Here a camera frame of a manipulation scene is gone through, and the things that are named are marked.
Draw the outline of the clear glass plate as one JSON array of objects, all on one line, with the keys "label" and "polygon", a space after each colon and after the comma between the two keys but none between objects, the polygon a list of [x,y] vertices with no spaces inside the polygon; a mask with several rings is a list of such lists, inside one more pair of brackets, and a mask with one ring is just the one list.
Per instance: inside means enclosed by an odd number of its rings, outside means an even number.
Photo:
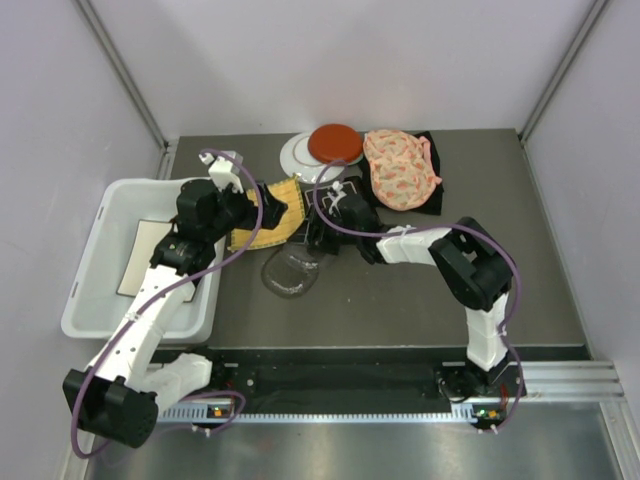
[{"label": "clear glass plate", "polygon": [[324,258],[305,245],[286,243],[264,263],[262,283],[281,298],[301,297],[316,283]]}]

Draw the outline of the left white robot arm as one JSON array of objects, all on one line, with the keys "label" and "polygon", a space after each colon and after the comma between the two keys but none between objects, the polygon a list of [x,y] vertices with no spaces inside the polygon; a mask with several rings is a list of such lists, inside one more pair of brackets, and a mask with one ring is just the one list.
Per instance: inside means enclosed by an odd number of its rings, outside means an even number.
[{"label": "left white robot arm", "polygon": [[184,397],[196,390],[209,397],[224,390],[225,370],[202,355],[182,353],[154,372],[147,368],[178,307],[204,276],[221,269],[217,242],[235,229],[255,238],[279,225],[287,204],[262,182],[255,183],[254,193],[248,196],[231,181],[218,186],[196,179],[181,186],[172,228],[156,245],[130,309],[87,367],[70,370],[63,381],[78,457],[86,455],[79,431],[138,448],[159,416]]}]

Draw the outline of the yellow woven square plate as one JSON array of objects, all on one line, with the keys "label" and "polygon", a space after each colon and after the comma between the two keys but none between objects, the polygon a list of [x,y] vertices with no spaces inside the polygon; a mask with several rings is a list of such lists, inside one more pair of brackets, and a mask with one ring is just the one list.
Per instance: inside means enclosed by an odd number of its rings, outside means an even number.
[{"label": "yellow woven square plate", "polygon": [[[256,238],[249,246],[249,250],[259,250],[282,245],[302,225],[306,213],[299,182],[296,177],[290,177],[277,183],[267,185],[273,196],[287,205],[287,210],[275,229],[261,228]],[[253,189],[247,191],[248,198],[257,206],[256,194]],[[245,244],[249,238],[255,221],[249,225],[249,230],[234,229],[230,235],[228,251],[235,252]]]}]

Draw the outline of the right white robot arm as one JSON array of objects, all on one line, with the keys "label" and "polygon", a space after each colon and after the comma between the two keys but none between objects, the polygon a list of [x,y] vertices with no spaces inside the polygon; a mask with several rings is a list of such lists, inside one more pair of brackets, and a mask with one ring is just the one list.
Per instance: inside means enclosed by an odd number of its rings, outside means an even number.
[{"label": "right white robot arm", "polygon": [[513,261],[472,217],[437,228],[382,223],[374,207],[356,194],[328,193],[312,203],[307,242],[312,251],[336,255],[353,245],[369,264],[417,264],[435,267],[454,298],[464,306],[468,328],[469,388],[487,396],[504,380],[498,366],[508,349],[499,325],[514,276]]}]

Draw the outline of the white square plate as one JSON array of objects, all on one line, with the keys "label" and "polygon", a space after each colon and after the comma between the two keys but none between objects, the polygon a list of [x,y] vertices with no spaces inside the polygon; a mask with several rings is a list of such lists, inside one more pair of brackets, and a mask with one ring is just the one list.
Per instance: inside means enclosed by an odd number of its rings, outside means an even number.
[{"label": "white square plate", "polygon": [[140,220],[122,279],[116,290],[120,296],[135,297],[144,280],[157,244],[172,231],[170,222]]}]

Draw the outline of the black square plate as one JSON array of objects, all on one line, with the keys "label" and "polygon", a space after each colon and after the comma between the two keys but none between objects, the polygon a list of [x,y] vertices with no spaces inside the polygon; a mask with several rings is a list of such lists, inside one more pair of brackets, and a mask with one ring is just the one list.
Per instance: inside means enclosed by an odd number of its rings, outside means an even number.
[{"label": "black square plate", "polygon": [[[348,194],[360,195],[367,201],[367,197],[364,192],[363,182],[359,177],[349,176],[344,180],[335,180],[335,181],[340,181],[344,184],[347,195]],[[306,216],[302,226],[298,228],[298,230],[293,236],[293,240],[295,242],[307,246],[307,231],[308,231],[309,215],[310,215],[311,208],[313,206],[319,207],[320,204],[323,205],[322,201],[326,195],[328,188],[331,186],[332,183],[327,184],[325,186],[319,186],[319,187],[308,186],[303,190],[302,197],[303,197]],[[328,225],[335,228],[336,230],[342,231],[341,227],[338,227],[337,225],[332,224],[330,220],[327,219],[323,214],[321,214],[321,217]]]}]

